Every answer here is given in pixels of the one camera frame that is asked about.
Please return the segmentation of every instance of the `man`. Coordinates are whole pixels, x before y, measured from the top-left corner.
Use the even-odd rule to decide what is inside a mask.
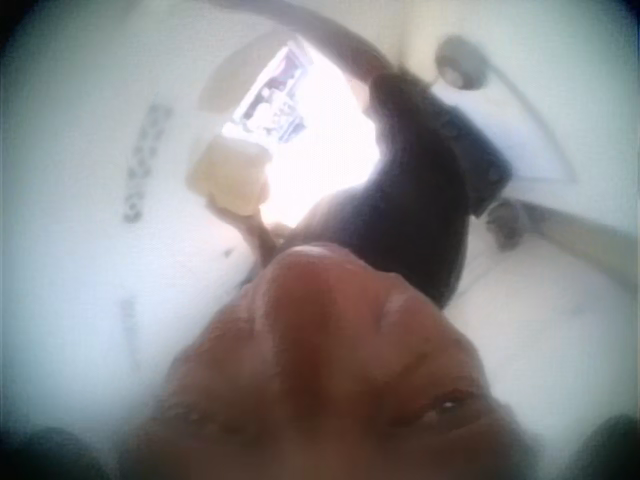
[[[281,247],[259,219],[227,215],[266,268],[177,359],[123,472],[520,478],[524,436],[440,311],[458,281],[468,217],[508,171],[492,165],[499,181],[489,187],[470,176],[460,119],[452,132],[452,115],[424,84],[393,73],[340,25],[281,0],[215,3],[294,28],[368,84],[382,161],[362,188],[321,202]]]

